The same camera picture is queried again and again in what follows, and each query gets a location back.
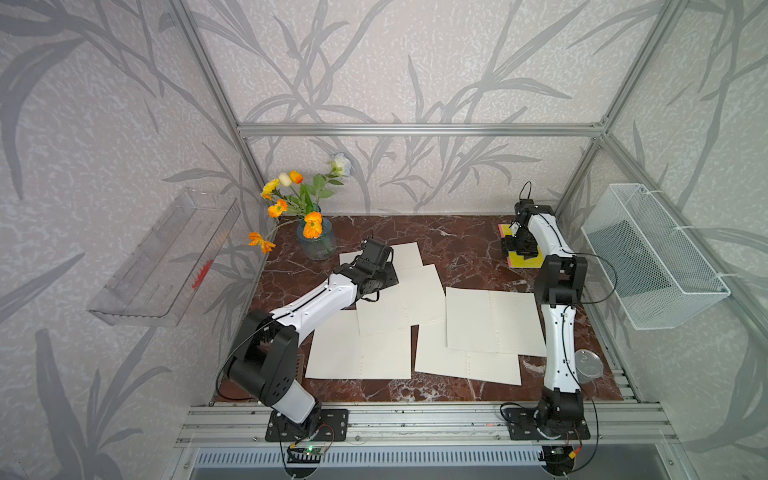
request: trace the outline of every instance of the marble tabletop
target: marble tabletop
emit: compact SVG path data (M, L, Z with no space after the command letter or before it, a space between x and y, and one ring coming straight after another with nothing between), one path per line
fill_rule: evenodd
M417 242L425 265L434 263L443 286L485 290L532 292L536 269L509 269L503 258L498 224L510 217L492 216L360 216L329 217L339 244L339 253L359 249L363 238L372 234L391 245ZM266 262L252 309L270 311L302 296L323 282L338 265L339 257L308 260L296 238L295 224L282 228L276 247ZM415 362L419 328L411 327L411 367ZM574 325L576 349L597 353L606 365L601 379L583 385L586 398L621 400L611 370L586 313L578 309ZM312 335L300 346L304 368L309 358ZM302 386L323 402L387 401L525 401L538 400L544 378L545 359L518 357L521 386L460 379L412 372L404 380L323 380L303 379ZM224 380L220 391L231 398L248 395L239 386Z

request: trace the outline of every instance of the orange flower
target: orange flower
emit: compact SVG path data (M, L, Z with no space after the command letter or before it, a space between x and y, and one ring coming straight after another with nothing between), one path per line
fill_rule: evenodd
M288 203L281 198L272 207L267 208L266 211L267 213L270 214L270 217L277 218L280 215L282 215L283 212L286 211L287 209L288 209Z
M275 247L275 244L272 242L267 242L259 233L257 232L251 232L248 237L250 238L249 245L259 245L261 246L261 251L264 252L264 254L267 254L272 251L272 249Z
M323 233L323 216L319 212L312 212L304 217L306 225L304 226L304 236L307 238L317 238Z
M292 170L289 173L289 175L290 175L291 181L294 182L295 184L300 184L301 182L304 181L304 176L295 170Z

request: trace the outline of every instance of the clear plastic tray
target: clear plastic tray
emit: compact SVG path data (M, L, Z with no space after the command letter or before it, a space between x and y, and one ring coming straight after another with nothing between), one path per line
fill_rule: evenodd
M239 215L235 197L185 188L88 311L110 325L178 325Z

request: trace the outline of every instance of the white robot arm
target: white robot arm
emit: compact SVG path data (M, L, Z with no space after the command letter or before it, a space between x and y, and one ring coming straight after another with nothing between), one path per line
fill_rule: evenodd
M392 255L388 245L364 240L362 253L351 264L337 267L328 280L306 295L269 313L251 313L243 319L235 338L237 347L224 372L264 405L287 417L286 426L296 438L316 432L320 418L320 402L295 380L299 345L335 312L396 285Z
M525 258L541 250L544 257L534 295L545 322L547 367L535 422L542 435L556 438L584 420L581 387L574 378L574 320L587 261L568 249L550 207L520 199L515 214L514 235L502 239L504 250Z

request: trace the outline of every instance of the glass vase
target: glass vase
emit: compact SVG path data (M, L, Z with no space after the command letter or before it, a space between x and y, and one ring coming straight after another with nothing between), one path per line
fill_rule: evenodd
M301 219L296 228L296 236L299 237L299 243L301 243L305 255L312 260L326 260L336 253L336 235L333 234L331 220L323 217L323 233L317 238L305 237L305 226L306 222Z

